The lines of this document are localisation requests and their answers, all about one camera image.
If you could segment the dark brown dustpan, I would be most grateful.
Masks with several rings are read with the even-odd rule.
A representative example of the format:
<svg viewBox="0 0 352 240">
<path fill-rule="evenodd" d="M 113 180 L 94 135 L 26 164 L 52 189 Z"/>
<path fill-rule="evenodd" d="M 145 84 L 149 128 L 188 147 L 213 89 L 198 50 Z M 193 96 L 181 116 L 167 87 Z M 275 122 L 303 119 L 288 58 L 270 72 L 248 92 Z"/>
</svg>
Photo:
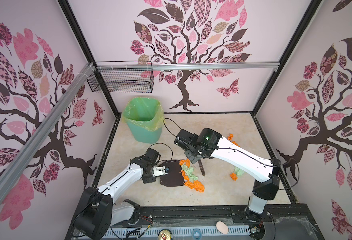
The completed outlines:
<svg viewBox="0 0 352 240">
<path fill-rule="evenodd" d="M 160 164 L 165 167 L 167 174 L 160 176 L 160 184 L 165 187 L 181 187 L 184 186 L 185 180 L 182 175 L 182 168 L 179 160 L 167 161 Z"/>
</svg>

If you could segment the dark brown hand brush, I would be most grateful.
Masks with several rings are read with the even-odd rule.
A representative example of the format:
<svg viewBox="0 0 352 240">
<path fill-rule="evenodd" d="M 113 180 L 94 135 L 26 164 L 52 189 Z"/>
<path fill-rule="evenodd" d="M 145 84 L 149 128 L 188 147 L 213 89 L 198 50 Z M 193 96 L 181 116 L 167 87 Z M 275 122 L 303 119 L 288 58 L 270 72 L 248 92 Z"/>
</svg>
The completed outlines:
<svg viewBox="0 0 352 240">
<path fill-rule="evenodd" d="M 199 168 L 200 168 L 200 171 L 201 171 L 202 176 L 205 176 L 205 175 L 206 175 L 206 172 L 205 172 L 205 169 L 204 169 L 204 166 L 203 166 L 202 161 L 201 161 L 201 160 L 198 160 L 198 164 L 199 164 Z"/>
</svg>

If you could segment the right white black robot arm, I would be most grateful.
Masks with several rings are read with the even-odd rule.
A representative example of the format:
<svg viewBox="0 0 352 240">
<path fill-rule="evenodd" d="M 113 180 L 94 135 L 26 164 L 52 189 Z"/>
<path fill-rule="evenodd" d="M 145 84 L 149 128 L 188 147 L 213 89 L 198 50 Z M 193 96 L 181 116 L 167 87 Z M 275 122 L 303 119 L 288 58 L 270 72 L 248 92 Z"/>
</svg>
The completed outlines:
<svg viewBox="0 0 352 240">
<path fill-rule="evenodd" d="M 191 163 L 216 158 L 241 169 L 255 179 L 245 210 L 247 219 L 260 219 L 267 203 L 275 199 L 280 187 L 280 161 L 256 156 L 209 128 L 203 129 L 199 135 L 181 129 L 174 143 L 184 150 Z"/>
</svg>

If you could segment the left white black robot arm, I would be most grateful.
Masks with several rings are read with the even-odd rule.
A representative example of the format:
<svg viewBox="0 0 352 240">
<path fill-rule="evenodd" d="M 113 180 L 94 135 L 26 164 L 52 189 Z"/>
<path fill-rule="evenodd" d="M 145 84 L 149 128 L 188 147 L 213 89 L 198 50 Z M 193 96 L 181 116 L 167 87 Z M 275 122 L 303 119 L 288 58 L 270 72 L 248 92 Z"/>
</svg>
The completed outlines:
<svg viewBox="0 0 352 240">
<path fill-rule="evenodd" d="M 88 237 L 100 240 L 114 224 L 130 219 L 136 221 L 134 214 L 139 205 L 132 201 L 115 205 L 115 201 L 135 182 L 153 183 L 158 176 L 165 175 L 163 169 L 155 173 L 160 156 L 158 151 L 148 148 L 144 155 L 131 159 L 128 166 L 112 180 L 97 188 L 86 188 L 72 217 L 66 239 Z"/>
</svg>

